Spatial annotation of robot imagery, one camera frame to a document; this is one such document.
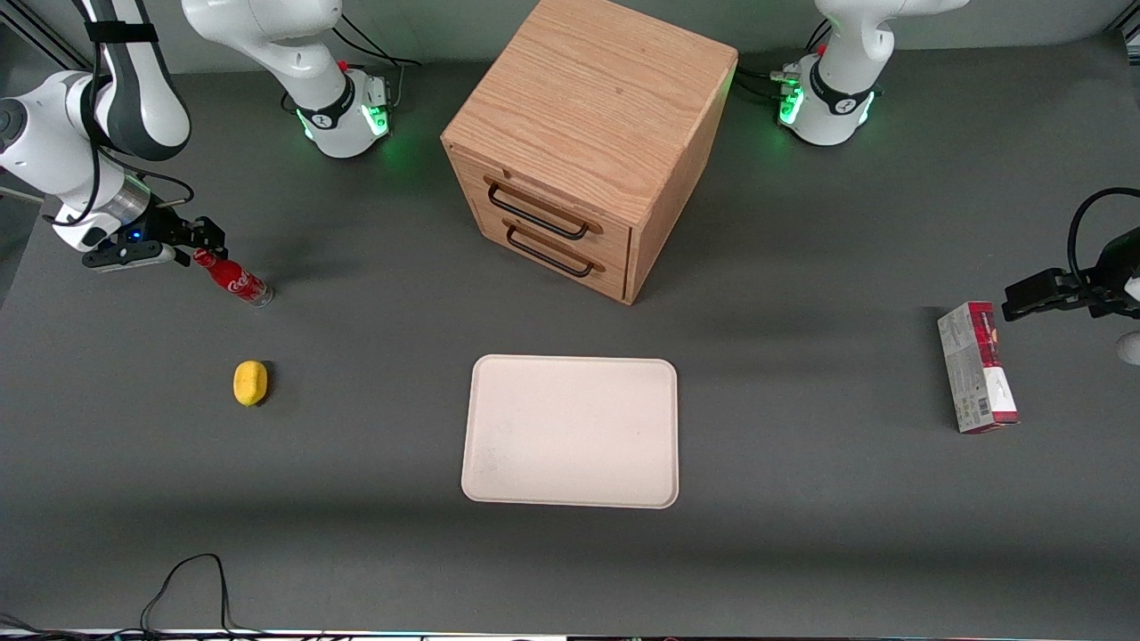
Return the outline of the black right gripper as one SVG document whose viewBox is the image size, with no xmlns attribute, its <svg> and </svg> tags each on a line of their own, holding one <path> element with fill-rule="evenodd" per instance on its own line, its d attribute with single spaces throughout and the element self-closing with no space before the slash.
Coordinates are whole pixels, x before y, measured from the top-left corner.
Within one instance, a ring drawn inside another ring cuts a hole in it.
<svg viewBox="0 0 1140 641">
<path fill-rule="evenodd" d="M 223 248 L 225 235 L 207 216 L 186 222 L 176 214 L 173 206 L 150 202 L 133 222 L 123 224 L 109 235 L 109 248 L 142 242 L 158 242 L 174 248 L 176 263 L 189 267 L 197 248 Z"/>
</svg>

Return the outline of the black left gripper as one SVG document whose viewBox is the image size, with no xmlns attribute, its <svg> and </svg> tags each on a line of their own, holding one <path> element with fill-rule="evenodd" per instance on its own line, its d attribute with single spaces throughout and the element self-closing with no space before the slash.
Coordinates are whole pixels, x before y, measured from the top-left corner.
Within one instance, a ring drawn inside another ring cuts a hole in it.
<svg viewBox="0 0 1140 641">
<path fill-rule="evenodd" d="M 1112 240 L 1100 252 L 1096 266 L 1088 268 L 1088 284 L 1100 297 L 1101 303 L 1092 305 L 1078 287 L 1078 279 L 1070 271 L 1047 269 L 1027 279 L 1017 281 L 1005 289 L 1001 305 L 1008 323 L 1050 313 L 1050 310 L 1078 310 L 1090 307 L 1091 318 L 1119 315 L 1137 320 L 1137 293 L 1127 292 L 1127 283 L 1137 279 L 1139 269 L 1139 227 Z"/>
</svg>

